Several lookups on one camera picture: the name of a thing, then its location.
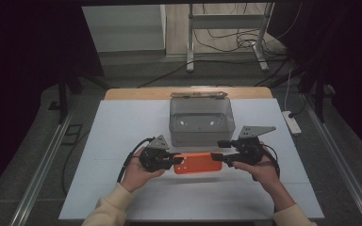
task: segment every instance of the sweater sleeve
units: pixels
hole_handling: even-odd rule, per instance
[[[316,226],[304,214],[298,204],[294,204],[285,210],[276,212],[273,216],[278,226]]]
[[[84,220],[83,226],[122,226],[125,223],[125,210],[133,200],[133,195],[120,184],[108,195],[101,198],[96,208]]]

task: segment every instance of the gray plastic box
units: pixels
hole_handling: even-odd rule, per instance
[[[170,134],[176,147],[217,146],[231,139],[234,116],[228,98],[172,98]]]

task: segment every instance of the power strip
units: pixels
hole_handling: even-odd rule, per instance
[[[292,135],[299,135],[302,133],[301,128],[298,125],[298,122],[294,118],[289,117],[290,111],[283,111],[282,115],[284,116],[285,121],[287,122],[289,131]]]

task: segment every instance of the person's left hand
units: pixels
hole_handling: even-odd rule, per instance
[[[165,172],[164,169],[160,169],[154,172],[148,172],[140,164],[139,156],[144,147],[140,148],[134,157],[131,159],[127,168],[125,169],[125,175],[123,181],[120,183],[127,191],[133,192],[134,190],[143,187],[150,179],[159,177]]]

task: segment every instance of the white wall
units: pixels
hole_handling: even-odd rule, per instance
[[[83,7],[98,52],[163,50],[164,7]]]

